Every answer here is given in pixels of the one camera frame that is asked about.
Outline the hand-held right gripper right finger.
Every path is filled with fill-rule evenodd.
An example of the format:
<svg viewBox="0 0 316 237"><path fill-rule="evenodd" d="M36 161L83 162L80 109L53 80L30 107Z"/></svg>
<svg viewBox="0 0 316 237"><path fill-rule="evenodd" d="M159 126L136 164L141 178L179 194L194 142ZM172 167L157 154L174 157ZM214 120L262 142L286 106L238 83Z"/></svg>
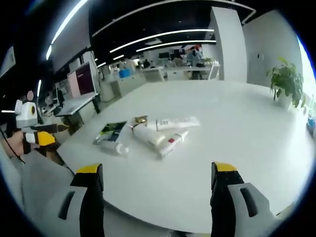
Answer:
<svg viewBox="0 0 316 237"><path fill-rule="evenodd" d="M269 200L231 164L211 166L212 237L268 237L275 228Z"/></svg>

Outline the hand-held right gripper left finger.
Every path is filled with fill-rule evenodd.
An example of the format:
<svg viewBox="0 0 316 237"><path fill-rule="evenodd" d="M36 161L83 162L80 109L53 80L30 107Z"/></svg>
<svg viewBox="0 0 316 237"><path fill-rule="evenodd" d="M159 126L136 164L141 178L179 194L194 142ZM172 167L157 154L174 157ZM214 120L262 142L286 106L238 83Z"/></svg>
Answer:
<svg viewBox="0 0 316 237"><path fill-rule="evenodd" d="M60 188L44 206L45 237L103 237L103 166L87 165L76 171L71 183Z"/></svg>

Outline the person's left hand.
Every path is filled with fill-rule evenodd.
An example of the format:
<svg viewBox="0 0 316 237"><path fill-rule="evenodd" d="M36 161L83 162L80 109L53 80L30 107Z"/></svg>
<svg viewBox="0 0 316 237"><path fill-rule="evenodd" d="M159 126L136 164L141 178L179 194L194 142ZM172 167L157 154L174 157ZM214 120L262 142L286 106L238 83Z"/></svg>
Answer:
<svg viewBox="0 0 316 237"><path fill-rule="evenodd" d="M31 150L24 150L24 133L19 131L1 140L1 145L9 158L20 157Z"/></svg>

